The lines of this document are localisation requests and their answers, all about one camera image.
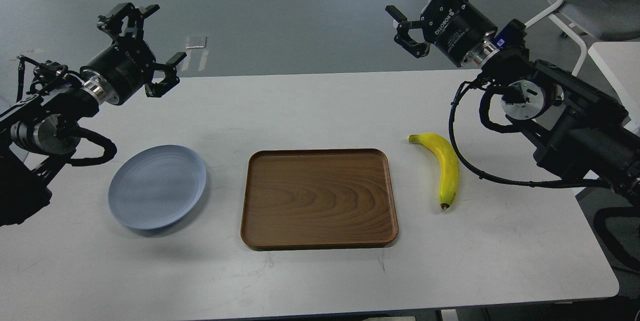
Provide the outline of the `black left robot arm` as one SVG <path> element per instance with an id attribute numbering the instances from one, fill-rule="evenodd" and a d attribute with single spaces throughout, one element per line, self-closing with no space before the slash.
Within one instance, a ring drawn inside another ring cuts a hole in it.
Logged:
<path id="1" fill-rule="evenodd" d="M 160 98 L 179 84 L 178 65 L 186 53 L 159 63 L 144 40 L 146 19 L 159 8 L 121 3 L 99 16 L 96 26 L 110 37 L 110 45 L 78 71 L 18 55 L 16 102 L 0 120 L 2 226 L 20 225 L 48 206 L 48 186 L 64 166 L 84 168 L 114 159 L 117 146 L 80 127 L 81 119 L 98 114 L 103 103 L 123 105 L 140 89 Z"/>

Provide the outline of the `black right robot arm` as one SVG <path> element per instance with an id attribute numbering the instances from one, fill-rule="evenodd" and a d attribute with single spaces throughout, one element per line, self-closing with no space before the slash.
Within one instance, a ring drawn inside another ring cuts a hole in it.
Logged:
<path id="1" fill-rule="evenodd" d="M 511 20 L 502 30 L 470 0 L 429 0 L 418 20 L 399 9 L 385 11 L 395 21 L 394 41 L 416 58 L 438 48 L 458 68 L 474 63 L 480 73 L 460 84 L 448 121 L 457 159 L 480 179 L 496 184 L 562 188 L 605 188 L 639 206 L 639 137 L 623 126 L 628 111 L 615 98 L 570 72 L 530 60 L 526 25 Z M 478 115 L 499 134 L 522 134 L 538 167 L 558 180 L 512 180 L 480 170 L 455 141 L 457 107 L 470 89 L 483 91 Z"/>

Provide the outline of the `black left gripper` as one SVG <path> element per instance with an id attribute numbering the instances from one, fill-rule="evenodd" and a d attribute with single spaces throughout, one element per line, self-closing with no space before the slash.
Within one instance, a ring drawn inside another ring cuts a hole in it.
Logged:
<path id="1" fill-rule="evenodd" d="M 123 105 L 145 84 L 148 98 L 162 98 L 180 82 L 178 65 L 187 57 L 176 52 L 165 63 L 155 63 L 156 57 L 144 40 L 144 23 L 160 9 L 151 4 L 137 8 L 132 3 L 117 4 L 107 15 L 99 15 L 96 27 L 112 40 L 107 47 L 80 68 L 80 75 L 99 75 L 106 81 L 109 97 L 106 102 Z M 151 82 L 153 72 L 162 72 L 159 82 Z"/>

